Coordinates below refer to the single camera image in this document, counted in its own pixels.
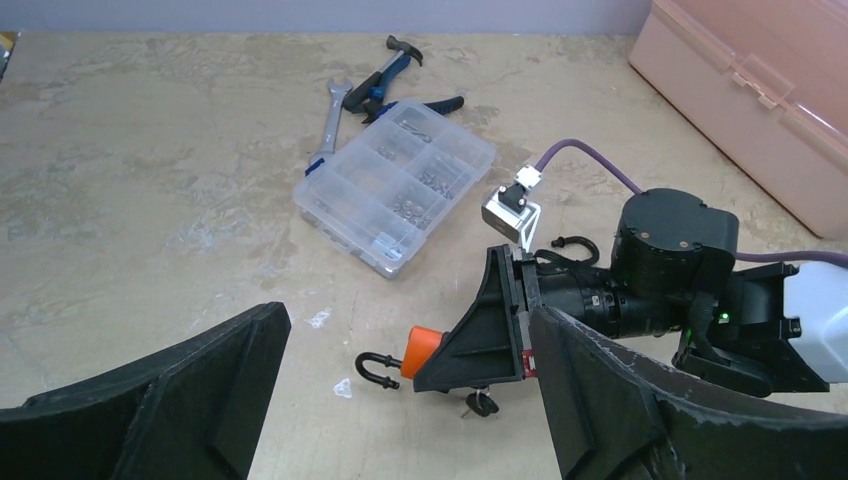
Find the black hook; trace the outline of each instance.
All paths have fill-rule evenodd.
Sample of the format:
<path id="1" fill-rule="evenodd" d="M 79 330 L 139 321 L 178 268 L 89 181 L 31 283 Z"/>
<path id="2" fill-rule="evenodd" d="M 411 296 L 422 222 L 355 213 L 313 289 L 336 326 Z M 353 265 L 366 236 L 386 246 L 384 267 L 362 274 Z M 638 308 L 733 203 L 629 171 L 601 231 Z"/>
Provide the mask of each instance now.
<path id="1" fill-rule="evenodd" d="M 365 362 L 377 362 L 386 367 L 400 368 L 400 360 L 392 358 L 391 355 L 381 355 L 374 352 L 362 352 L 356 357 L 356 371 L 362 375 L 362 378 L 369 382 L 374 382 L 381 385 L 383 388 L 391 388 L 397 390 L 400 388 L 400 383 L 391 379 L 391 377 L 381 377 L 368 371 L 363 365 Z"/>

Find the orange cap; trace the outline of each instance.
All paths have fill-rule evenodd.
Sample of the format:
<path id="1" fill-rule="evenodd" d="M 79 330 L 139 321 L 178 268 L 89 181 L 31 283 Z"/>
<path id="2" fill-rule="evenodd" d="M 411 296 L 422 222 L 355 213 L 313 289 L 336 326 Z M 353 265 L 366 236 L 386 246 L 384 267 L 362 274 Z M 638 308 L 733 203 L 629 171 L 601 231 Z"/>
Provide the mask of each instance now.
<path id="1" fill-rule="evenodd" d="M 403 354 L 403 362 L 400 364 L 400 376 L 411 380 L 430 358 L 430 355 L 439 348 L 439 344 L 442 343 L 442 335 L 444 335 L 442 332 L 429 328 L 412 327 L 412 330 L 409 331 L 406 352 Z"/>

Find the table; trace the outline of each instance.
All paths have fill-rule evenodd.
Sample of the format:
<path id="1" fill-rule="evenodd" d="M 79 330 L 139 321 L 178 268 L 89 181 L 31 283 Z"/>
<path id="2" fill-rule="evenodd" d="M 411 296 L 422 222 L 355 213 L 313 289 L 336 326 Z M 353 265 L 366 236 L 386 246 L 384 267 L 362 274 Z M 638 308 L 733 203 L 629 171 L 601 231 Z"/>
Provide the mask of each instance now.
<path id="1" fill-rule="evenodd" d="M 424 66 L 389 98 L 465 95 L 450 118 L 499 158 L 387 281 L 292 202 L 327 78 L 363 80 L 388 58 L 384 35 L 24 32 L 0 84 L 0 406 L 276 300 L 293 329 L 251 478 L 555 478 L 535 381 L 496 386 L 500 414 L 461 420 L 460 395 L 384 391 L 353 369 L 364 350 L 401 355 L 414 324 L 459 320 L 486 247 L 506 242 L 480 202 L 519 166 L 575 137 L 643 188 L 735 212 L 740 250 L 848 251 L 815 239 L 631 69 L 633 38 L 400 37 Z M 360 120 L 343 115 L 338 147 Z M 585 235 L 607 265 L 626 188 L 576 150 L 546 174 L 536 245 Z M 624 343 L 668 361 L 677 338 Z M 345 378 L 350 399 L 333 393 Z M 774 398 L 848 413 L 845 389 Z"/>

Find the white paint stain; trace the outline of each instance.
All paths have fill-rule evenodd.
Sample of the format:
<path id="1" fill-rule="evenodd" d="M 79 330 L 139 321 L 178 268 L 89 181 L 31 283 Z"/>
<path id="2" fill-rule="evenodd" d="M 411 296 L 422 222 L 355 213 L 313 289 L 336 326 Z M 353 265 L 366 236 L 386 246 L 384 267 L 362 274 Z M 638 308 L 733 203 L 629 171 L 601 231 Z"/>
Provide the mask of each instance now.
<path id="1" fill-rule="evenodd" d="M 307 322 L 312 325 L 312 328 L 321 328 L 324 326 L 327 319 L 330 318 L 331 313 L 333 313 L 333 307 L 327 307 L 316 313 L 315 316 L 307 320 Z"/>
<path id="2" fill-rule="evenodd" d="M 350 379 L 345 378 L 333 387 L 333 393 L 338 397 L 353 398 L 353 391 L 350 389 Z"/>

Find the black plastic bracket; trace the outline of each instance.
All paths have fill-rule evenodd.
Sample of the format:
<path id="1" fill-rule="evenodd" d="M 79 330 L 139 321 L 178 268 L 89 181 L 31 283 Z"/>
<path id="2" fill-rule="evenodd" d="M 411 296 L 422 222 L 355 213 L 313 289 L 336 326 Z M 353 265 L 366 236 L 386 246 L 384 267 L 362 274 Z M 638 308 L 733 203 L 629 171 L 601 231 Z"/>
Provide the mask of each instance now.
<path id="1" fill-rule="evenodd" d="M 486 251 L 477 298 L 413 378 L 416 392 L 448 391 L 524 378 L 513 265 L 506 245 Z"/>

